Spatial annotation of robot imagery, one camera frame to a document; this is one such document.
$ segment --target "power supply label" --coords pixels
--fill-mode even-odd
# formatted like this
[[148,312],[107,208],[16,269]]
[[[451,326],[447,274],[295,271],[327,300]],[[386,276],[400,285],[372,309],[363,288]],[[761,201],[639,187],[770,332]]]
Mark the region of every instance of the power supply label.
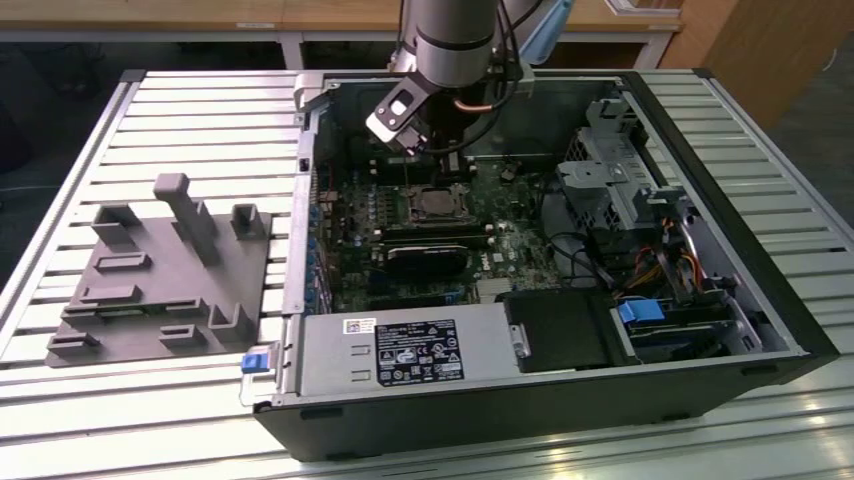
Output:
[[383,387],[466,378],[454,320],[376,325],[374,336]]

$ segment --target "blue latch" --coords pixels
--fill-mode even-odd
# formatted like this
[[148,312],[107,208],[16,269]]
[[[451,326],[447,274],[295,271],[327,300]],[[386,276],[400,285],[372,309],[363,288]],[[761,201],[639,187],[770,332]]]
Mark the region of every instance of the blue latch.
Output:
[[247,353],[240,362],[243,373],[264,373],[270,371],[270,353]]
[[665,320],[665,312],[658,300],[627,300],[616,307],[616,311],[623,323]]

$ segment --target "black computer case side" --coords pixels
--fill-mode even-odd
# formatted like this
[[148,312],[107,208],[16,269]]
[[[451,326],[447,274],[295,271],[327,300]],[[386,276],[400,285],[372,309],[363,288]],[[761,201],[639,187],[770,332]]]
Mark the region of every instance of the black computer case side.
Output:
[[255,406],[254,415],[295,459],[359,458],[697,417],[754,388],[779,383],[814,360],[743,362],[310,407],[267,402]]

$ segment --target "metal table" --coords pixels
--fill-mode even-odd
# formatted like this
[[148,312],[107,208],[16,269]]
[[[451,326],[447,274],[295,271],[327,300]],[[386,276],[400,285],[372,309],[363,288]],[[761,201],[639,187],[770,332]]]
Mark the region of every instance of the metal table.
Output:
[[[259,342],[279,337],[296,74],[148,72],[119,85],[0,297],[0,478],[851,474],[854,234],[717,82],[691,71],[645,77],[843,354],[791,384],[750,392],[699,419],[300,464],[239,401],[240,355],[45,367],[45,345],[96,242],[87,225],[97,204],[129,201],[139,216],[167,215],[151,194],[167,171],[193,179],[191,195],[207,199],[211,213],[252,202],[274,214]],[[440,425],[440,412],[426,414]]]

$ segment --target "metal bracket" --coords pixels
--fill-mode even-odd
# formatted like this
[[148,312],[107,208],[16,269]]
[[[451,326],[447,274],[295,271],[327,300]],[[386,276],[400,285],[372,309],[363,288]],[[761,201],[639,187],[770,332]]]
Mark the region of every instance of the metal bracket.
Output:
[[324,81],[326,77],[322,72],[310,71],[296,76],[296,80],[294,80],[294,104],[298,112],[306,113],[322,103],[320,98],[326,93]]

